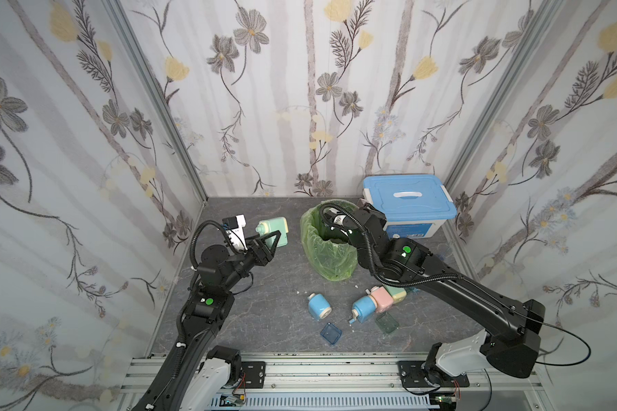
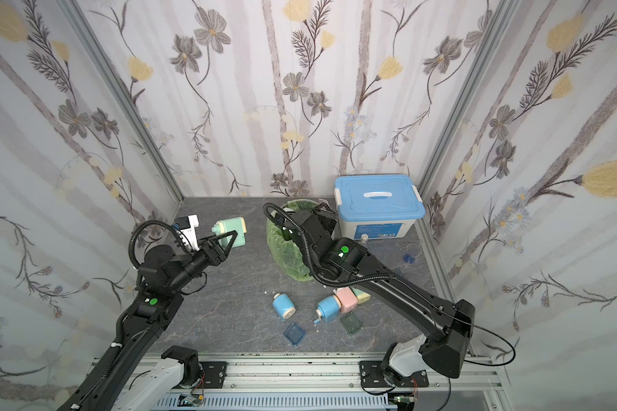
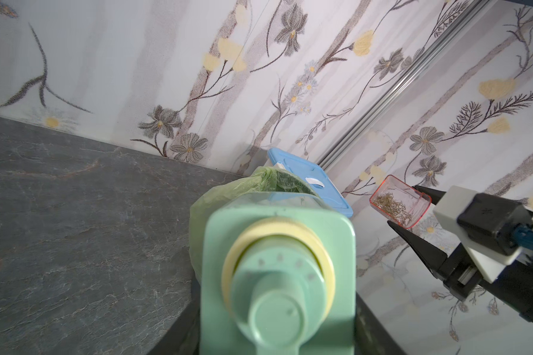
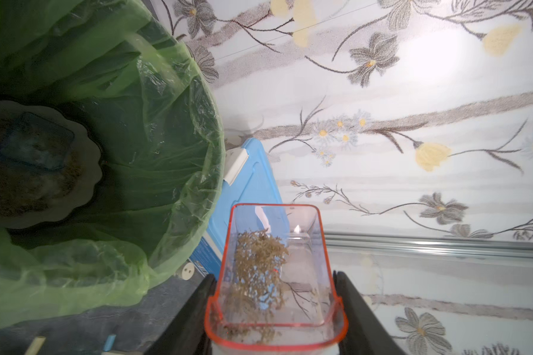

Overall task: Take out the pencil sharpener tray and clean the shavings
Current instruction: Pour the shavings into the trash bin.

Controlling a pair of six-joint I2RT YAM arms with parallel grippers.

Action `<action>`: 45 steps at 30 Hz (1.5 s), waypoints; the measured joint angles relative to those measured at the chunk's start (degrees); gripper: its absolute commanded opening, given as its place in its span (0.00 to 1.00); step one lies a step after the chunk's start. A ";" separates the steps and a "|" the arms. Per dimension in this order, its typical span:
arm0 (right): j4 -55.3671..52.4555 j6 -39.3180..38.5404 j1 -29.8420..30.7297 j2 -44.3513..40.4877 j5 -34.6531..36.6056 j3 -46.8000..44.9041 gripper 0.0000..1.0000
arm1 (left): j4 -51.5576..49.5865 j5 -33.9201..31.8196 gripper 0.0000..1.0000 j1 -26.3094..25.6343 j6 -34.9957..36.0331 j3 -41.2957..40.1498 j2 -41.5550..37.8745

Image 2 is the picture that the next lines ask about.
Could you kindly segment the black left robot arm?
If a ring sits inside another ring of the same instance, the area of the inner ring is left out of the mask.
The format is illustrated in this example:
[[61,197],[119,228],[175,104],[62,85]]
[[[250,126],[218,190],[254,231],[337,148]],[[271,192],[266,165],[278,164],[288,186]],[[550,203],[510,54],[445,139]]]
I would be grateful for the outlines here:
[[[170,231],[182,254],[161,244],[137,260],[135,243],[150,226]],[[183,289],[204,277],[209,267],[224,263],[233,248],[242,245],[247,232],[244,219],[221,220],[212,235],[191,242],[180,229],[159,220],[149,220],[133,231],[128,245],[130,262],[137,271],[137,295],[116,321],[115,337],[96,367],[60,406],[61,410],[110,410],[144,354],[169,327],[183,300]]]

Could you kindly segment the clear green shavings tray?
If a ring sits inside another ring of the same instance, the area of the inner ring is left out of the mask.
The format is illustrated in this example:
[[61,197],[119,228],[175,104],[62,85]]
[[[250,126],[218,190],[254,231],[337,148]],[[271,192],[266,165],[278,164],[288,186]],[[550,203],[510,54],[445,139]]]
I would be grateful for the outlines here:
[[344,314],[339,320],[348,335],[355,335],[363,329],[363,322],[354,312]]

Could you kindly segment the blue sharpener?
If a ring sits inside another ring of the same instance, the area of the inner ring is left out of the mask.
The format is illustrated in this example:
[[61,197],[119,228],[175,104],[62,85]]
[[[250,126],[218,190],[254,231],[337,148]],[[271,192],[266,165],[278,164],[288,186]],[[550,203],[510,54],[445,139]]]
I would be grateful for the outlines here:
[[276,294],[272,305],[281,320],[289,320],[297,312],[291,298],[285,293]]
[[339,316],[341,304],[337,296],[329,296],[316,305],[314,324],[329,323]]

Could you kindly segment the pink pencil sharpener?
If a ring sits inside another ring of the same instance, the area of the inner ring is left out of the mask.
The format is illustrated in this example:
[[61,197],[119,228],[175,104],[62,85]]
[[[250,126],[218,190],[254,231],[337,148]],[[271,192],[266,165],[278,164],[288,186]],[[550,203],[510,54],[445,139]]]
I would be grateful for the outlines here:
[[358,306],[358,298],[350,287],[337,288],[334,296],[339,303],[339,311],[342,314],[352,312]]

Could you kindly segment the green yellow pencil sharpener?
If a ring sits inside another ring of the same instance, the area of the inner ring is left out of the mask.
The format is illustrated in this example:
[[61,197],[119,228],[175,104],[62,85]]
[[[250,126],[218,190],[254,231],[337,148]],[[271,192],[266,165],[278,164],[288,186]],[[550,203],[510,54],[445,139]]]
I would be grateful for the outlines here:
[[365,292],[361,289],[352,288],[353,294],[356,296],[356,300],[358,301],[358,305],[361,305],[365,302],[368,302],[372,296],[368,292]]

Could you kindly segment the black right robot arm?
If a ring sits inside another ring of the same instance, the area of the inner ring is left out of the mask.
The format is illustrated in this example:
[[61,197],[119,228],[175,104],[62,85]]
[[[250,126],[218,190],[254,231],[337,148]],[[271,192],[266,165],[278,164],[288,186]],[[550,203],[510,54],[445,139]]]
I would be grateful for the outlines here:
[[335,239],[337,219],[324,205],[288,211],[263,207],[267,219],[300,250],[302,262],[318,283],[334,289],[353,286],[378,297],[420,330],[419,337],[393,344],[382,365],[387,378],[408,378],[431,369],[459,378],[474,331],[476,309],[466,300],[443,299],[393,272],[365,246],[349,237]]

